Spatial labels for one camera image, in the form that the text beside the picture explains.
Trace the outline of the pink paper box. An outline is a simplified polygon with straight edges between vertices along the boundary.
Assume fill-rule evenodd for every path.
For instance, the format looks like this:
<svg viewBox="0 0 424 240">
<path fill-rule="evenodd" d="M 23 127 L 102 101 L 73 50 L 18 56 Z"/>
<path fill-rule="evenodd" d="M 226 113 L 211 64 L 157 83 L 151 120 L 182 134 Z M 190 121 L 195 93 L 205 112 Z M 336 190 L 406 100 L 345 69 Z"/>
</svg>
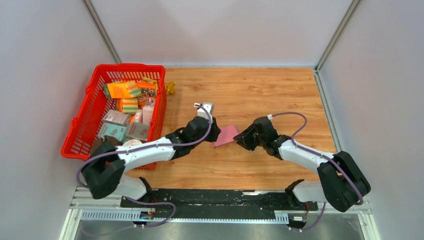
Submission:
<svg viewBox="0 0 424 240">
<path fill-rule="evenodd" d="M 221 129 L 221 133 L 219 134 L 217 140 L 212 144 L 214 148 L 221 147 L 223 145 L 232 143 L 234 141 L 234 137 L 239 134 L 237 127 L 232 124 Z"/>
</svg>

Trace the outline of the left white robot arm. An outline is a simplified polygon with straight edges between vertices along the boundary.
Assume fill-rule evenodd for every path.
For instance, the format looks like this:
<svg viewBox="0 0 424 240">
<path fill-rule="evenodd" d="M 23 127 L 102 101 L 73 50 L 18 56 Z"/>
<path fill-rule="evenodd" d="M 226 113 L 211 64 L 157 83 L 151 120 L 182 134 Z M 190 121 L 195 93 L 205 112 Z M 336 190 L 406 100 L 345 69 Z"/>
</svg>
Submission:
<svg viewBox="0 0 424 240">
<path fill-rule="evenodd" d="M 94 199 L 110 195 L 129 197 L 140 207 L 148 207 L 153 194 L 147 190 L 143 178 L 132 178 L 126 172 L 150 163 L 171 161 L 188 155 L 202 142 L 215 142 L 221 129 L 216 118 L 208 120 L 196 116 L 187 126 L 166 136 L 135 146 L 113 146 L 105 142 L 104 153 L 93 154 L 77 173 L 77 180 L 85 180 Z"/>
</svg>

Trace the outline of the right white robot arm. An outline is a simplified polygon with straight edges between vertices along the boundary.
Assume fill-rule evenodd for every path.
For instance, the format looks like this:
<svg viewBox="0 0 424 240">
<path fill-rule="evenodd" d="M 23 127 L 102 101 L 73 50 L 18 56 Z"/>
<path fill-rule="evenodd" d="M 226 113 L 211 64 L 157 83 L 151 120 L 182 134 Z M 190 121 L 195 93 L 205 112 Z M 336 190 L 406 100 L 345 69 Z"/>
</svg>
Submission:
<svg viewBox="0 0 424 240">
<path fill-rule="evenodd" d="M 352 206 L 364 203 L 371 186 L 348 152 L 319 151 L 297 142 L 293 135 L 278 134 L 272 117 L 255 119 L 233 139 L 248 151 L 262 147 L 268 155 L 295 163 L 318 175 L 318 181 L 299 179 L 285 189 L 285 203 L 289 208 L 296 210 L 306 202 L 321 202 L 344 213 Z"/>
</svg>

